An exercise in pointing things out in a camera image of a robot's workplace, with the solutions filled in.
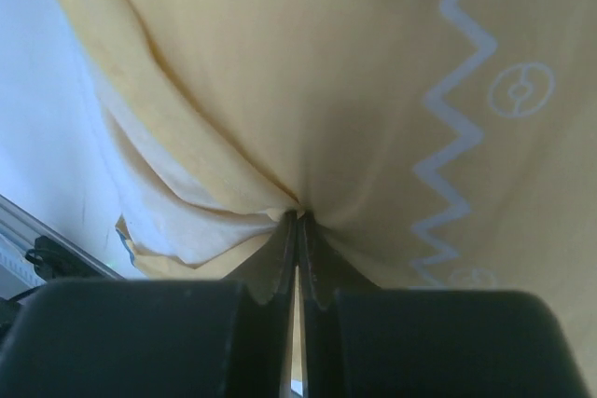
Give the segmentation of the white pillow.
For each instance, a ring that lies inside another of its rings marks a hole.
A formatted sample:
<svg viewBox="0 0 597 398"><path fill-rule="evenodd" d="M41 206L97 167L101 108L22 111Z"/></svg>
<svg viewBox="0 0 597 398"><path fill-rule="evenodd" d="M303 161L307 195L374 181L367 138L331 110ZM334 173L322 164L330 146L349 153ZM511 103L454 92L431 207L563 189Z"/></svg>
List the white pillow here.
<svg viewBox="0 0 597 398"><path fill-rule="evenodd" d="M115 224L132 264L151 279L218 279L254 254L276 227L178 198L105 110L95 129L120 199Z"/></svg>

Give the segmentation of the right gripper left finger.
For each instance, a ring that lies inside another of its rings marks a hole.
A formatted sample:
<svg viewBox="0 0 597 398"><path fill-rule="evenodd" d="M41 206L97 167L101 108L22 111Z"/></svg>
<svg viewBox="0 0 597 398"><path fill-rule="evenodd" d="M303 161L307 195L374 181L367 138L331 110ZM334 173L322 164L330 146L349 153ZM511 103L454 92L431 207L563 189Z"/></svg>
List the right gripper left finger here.
<svg viewBox="0 0 597 398"><path fill-rule="evenodd" d="M5 397L287 397L297 217L216 281L54 281L1 346Z"/></svg>

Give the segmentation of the blue yellow pikachu pillowcase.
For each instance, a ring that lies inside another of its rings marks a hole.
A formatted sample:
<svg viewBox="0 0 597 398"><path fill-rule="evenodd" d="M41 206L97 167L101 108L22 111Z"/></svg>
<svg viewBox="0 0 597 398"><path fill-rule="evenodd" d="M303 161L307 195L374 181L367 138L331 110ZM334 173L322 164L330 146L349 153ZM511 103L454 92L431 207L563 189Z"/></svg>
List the blue yellow pikachu pillowcase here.
<svg viewBox="0 0 597 398"><path fill-rule="evenodd" d="M181 200L375 281L596 289L596 0L59 0Z"/></svg>

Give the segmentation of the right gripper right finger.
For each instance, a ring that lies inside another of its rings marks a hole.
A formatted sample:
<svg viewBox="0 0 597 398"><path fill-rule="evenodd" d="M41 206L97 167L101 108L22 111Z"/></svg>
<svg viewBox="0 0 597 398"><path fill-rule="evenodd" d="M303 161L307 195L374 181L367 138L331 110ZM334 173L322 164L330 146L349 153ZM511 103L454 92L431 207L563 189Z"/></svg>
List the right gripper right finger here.
<svg viewBox="0 0 597 398"><path fill-rule="evenodd" d="M382 289L298 220L308 397L586 397L562 328L520 291Z"/></svg>

